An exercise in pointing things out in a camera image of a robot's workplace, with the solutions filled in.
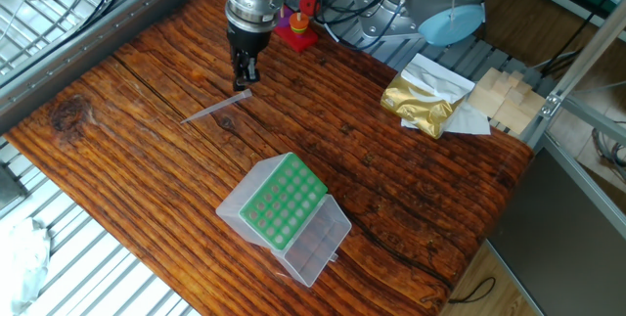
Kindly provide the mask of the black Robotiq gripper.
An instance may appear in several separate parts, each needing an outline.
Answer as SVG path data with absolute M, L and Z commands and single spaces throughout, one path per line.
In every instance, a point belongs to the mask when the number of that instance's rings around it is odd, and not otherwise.
M 260 80 L 256 57 L 269 45 L 271 34 L 271 31 L 250 32 L 233 24 L 228 25 L 227 38 L 231 47 L 235 91 L 244 91 L 246 83 L 251 84 Z M 247 65 L 245 55 L 249 56 Z

